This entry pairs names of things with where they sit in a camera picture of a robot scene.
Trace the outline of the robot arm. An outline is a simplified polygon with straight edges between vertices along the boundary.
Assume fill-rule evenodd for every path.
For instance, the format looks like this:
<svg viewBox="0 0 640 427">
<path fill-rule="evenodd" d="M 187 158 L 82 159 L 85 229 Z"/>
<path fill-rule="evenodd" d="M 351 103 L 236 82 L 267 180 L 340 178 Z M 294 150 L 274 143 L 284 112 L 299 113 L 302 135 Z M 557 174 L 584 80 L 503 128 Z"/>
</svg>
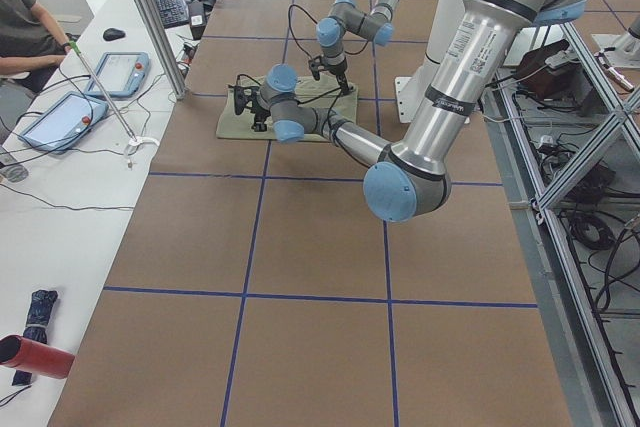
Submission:
<svg viewBox="0 0 640 427">
<path fill-rule="evenodd" d="M 376 0 L 371 10 L 365 12 L 354 0 L 335 0 L 329 14 L 316 25 L 322 54 L 309 61 L 313 77 L 319 79 L 320 73 L 327 71 L 336 78 L 341 93 L 349 94 L 344 35 L 352 33 L 375 45 L 387 45 L 394 33 L 392 20 L 399 1 Z"/>
<path fill-rule="evenodd" d="M 519 32 L 580 17 L 586 0 L 438 0 L 423 64 L 396 81 L 404 137 L 387 141 L 337 113 L 301 101 L 286 64 L 261 81 L 233 86 L 237 113 L 270 120 L 282 143 L 320 135 L 367 167 L 364 196 L 388 222 L 440 208 L 451 190 L 445 158 Z"/>
</svg>

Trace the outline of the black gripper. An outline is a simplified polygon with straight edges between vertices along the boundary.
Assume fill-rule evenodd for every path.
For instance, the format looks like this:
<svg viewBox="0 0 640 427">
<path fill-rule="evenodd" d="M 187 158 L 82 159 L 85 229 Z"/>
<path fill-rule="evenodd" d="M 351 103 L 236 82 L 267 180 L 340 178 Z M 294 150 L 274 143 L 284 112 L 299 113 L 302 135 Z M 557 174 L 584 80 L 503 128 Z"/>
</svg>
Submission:
<svg viewBox="0 0 640 427">
<path fill-rule="evenodd" d="M 245 110 L 248 110 L 253 114 L 251 129 L 254 132 L 266 132 L 268 130 L 266 121 L 271 113 L 262 106 L 259 90 L 258 86 L 234 86 L 234 112 L 240 116 Z"/>
<path fill-rule="evenodd" d="M 322 72 L 329 72 L 336 78 L 342 96 L 347 96 L 351 93 L 351 87 L 346 77 L 347 61 L 344 56 L 337 63 L 334 63 L 332 58 L 318 55 L 308 60 L 308 67 L 315 81 L 320 80 Z"/>
</svg>

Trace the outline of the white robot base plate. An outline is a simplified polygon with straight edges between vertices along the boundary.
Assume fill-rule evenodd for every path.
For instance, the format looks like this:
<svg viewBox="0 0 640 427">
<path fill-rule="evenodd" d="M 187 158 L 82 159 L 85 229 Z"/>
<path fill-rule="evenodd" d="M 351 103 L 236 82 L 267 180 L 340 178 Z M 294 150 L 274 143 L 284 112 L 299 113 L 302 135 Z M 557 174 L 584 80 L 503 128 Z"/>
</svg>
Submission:
<svg viewBox="0 0 640 427">
<path fill-rule="evenodd" d="M 398 118 L 411 123 L 424 97 L 426 87 L 416 77 L 396 77 L 394 80 Z"/>
</svg>

